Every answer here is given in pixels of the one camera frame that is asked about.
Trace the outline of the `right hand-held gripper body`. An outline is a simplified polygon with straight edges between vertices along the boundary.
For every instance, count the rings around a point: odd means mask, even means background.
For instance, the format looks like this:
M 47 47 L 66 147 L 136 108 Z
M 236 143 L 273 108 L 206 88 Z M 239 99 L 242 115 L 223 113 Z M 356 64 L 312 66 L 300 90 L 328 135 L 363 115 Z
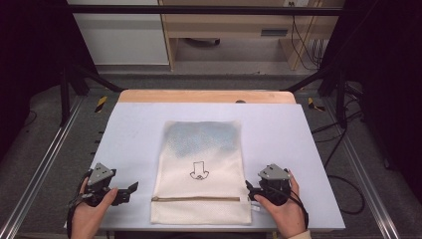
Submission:
M 291 195 L 291 182 L 286 170 L 272 163 L 262 169 L 258 175 L 261 177 L 259 184 L 264 197 L 277 206 L 288 201 Z

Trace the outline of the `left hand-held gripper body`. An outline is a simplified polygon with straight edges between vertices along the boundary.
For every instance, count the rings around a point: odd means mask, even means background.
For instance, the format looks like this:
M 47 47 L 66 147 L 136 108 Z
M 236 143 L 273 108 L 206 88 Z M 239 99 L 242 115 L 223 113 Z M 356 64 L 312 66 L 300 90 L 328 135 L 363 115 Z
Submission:
M 115 169 L 109 169 L 98 162 L 94 168 L 89 171 L 88 181 L 85 185 L 81 200 L 89 206 L 98 206 L 110 191 L 109 184 L 111 179 L 115 176 L 115 173 Z

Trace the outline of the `person's right hand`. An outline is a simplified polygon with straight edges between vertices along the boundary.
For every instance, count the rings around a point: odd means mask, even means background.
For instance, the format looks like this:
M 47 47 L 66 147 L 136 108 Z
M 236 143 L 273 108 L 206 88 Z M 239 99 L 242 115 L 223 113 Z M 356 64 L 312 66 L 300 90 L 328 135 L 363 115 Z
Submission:
M 282 239 L 289 239 L 308 230 L 302 208 L 292 199 L 277 206 L 264 196 L 255 195 L 254 198 L 271 214 Z

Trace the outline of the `person's left hand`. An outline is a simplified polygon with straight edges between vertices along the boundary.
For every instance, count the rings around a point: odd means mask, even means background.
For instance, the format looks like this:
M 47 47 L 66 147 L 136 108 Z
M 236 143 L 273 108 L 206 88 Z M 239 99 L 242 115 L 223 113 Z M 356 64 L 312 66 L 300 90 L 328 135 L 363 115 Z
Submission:
M 91 207 L 85 202 L 77 204 L 71 220 L 71 239 L 94 239 L 106 215 L 106 211 L 115 200 L 116 195 L 117 188 L 113 188 L 96 207 Z

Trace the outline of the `white table mat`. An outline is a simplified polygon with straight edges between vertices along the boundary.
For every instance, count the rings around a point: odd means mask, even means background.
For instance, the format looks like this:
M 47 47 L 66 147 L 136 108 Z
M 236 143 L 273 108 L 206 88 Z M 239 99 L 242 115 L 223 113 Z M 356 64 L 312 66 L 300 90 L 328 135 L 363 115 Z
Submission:
M 298 104 L 160 104 L 118 103 L 108 120 L 93 163 L 116 170 L 112 187 L 138 189 L 127 203 L 111 207 L 101 225 L 111 231 L 271 231 L 276 225 L 263 209 L 252 212 L 250 225 L 163 225 L 150 222 L 150 200 L 158 167 L 164 124 L 175 121 L 231 121 L 241 124 L 244 172 L 274 163 L 293 172 L 312 231 L 345 227 L 311 134 Z

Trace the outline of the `white mesh laundry bag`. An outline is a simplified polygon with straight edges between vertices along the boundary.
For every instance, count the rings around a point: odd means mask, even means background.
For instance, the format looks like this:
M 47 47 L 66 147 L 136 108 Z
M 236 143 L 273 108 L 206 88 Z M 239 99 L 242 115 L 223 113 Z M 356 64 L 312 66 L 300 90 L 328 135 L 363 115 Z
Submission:
M 150 221 L 172 225 L 252 222 L 237 121 L 169 121 L 164 125 Z

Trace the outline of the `yellow black tape strip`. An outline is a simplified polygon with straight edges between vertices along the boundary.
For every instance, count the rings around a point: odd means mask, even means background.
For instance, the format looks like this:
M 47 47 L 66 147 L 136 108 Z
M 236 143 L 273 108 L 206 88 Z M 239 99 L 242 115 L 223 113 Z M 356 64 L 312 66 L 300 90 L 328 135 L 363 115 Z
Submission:
M 316 110 L 319 112 L 325 112 L 325 107 L 316 106 L 313 98 L 308 98 L 308 106 L 309 106 L 309 109 Z
M 106 96 L 102 96 L 100 97 L 97 106 L 95 108 L 95 113 L 100 113 L 106 103 L 107 97 Z

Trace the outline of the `black metal stand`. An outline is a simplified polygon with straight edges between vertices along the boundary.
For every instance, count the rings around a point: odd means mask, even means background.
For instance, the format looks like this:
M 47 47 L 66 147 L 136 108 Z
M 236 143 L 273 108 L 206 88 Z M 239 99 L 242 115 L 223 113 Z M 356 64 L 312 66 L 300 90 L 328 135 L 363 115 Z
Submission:
M 336 90 L 335 95 L 335 119 L 339 123 L 341 128 L 346 128 L 346 116 L 345 116 L 345 104 L 344 96 L 346 92 L 346 79 L 344 70 L 340 66 L 335 64 L 329 64 L 328 66 L 319 69 L 312 75 L 304 78 L 300 82 L 287 87 L 286 92 L 294 93 L 304 86 L 313 83 L 316 80 L 322 80 L 317 92 L 321 97 L 327 97 Z
M 121 93 L 123 88 L 109 82 L 98 73 L 90 71 L 79 65 L 66 65 L 60 72 L 60 94 L 62 119 L 60 126 L 63 126 L 71 117 L 70 87 L 78 96 L 86 96 L 90 88 L 86 79 L 91 79 L 115 93 Z

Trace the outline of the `wooden table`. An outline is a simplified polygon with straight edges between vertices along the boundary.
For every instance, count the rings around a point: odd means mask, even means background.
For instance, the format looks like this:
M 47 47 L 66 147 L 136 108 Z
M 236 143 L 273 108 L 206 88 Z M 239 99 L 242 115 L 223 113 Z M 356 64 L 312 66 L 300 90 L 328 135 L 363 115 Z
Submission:
M 125 90 L 119 103 L 240 103 L 295 104 L 290 92 L 211 90 Z

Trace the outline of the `black curtain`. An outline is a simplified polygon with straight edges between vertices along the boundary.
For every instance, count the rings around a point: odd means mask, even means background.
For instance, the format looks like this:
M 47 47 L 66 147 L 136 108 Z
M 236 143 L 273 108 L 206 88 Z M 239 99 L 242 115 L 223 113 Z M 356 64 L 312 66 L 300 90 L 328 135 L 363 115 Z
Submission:
M 422 0 L 345 0 L 322 64 L 363 87 L 375 138 L 422 203 Z
M 66 64 L 97 69 L 68 0 L 0 0 L 0 160 Z

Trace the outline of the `white cabinet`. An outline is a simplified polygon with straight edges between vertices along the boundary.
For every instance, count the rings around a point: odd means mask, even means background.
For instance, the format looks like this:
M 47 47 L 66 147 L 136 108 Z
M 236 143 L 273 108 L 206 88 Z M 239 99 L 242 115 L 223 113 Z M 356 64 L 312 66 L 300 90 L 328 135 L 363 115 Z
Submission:
M 159 14 L 75 14 L 98 66 L 167 65 Z

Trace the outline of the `light wooden desk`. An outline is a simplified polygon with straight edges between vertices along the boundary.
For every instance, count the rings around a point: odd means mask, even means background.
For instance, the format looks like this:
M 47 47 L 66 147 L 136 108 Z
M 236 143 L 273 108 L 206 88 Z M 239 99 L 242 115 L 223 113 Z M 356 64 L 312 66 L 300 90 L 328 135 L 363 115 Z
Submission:
M 292 9 L 341 8 L 345 0 L 158 0 L 161 6 L 249 6 Z M 335 16 L 163 14 L 165 35 L 177 39 L 273 38 L 294 70 L 310 40 L 330 38 Z

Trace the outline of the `black horizontal bar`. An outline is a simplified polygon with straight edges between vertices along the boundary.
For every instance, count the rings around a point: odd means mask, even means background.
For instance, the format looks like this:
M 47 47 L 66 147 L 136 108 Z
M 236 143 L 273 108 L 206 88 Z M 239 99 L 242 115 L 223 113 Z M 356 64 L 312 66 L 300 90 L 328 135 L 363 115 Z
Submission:
M 249 7 L 249 6 L 152 6 L 152 5 L 74 5 L 72 13 L 87 14 L 203 14 L 203 15 L 293 15 L 341 16 L 342 8 Z

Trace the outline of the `aluminium floor rail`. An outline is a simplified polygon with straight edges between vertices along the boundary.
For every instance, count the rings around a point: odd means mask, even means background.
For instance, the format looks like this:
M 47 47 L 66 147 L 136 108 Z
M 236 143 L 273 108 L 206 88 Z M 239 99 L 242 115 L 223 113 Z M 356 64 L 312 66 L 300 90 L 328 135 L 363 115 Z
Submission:
M 360 186 L 366 205 L 370 209 L 372 216 L 377 224 L 380 233 L 384 239 L 400 239 L 400 235 L 394 222 L 392 221 L 374 183 L 366 172 L 360 158 L 354 148 L 347 132 L 338 126 L 337 131 L 343 134 L 341 143 L 343 151 L 349 161 L 351 170 Z
M 62 126 L 59 127 L 54 139 L 50 143 L 48 150 L 44 154 L 23 195 L 21 196 L 6 223 L 0 228 L 0 239 L 14 239 L 16 236 L 38 192 L 40 191 L 46 176 L 50 171 L 51 166 L 56 160 L 56 157 L 62 145 L 64 144 L 75 122 L 75 119 L 79 114 L 81 105 L 83 104 L 84 100 L 85 97 L 75 97 L 69 118 Z

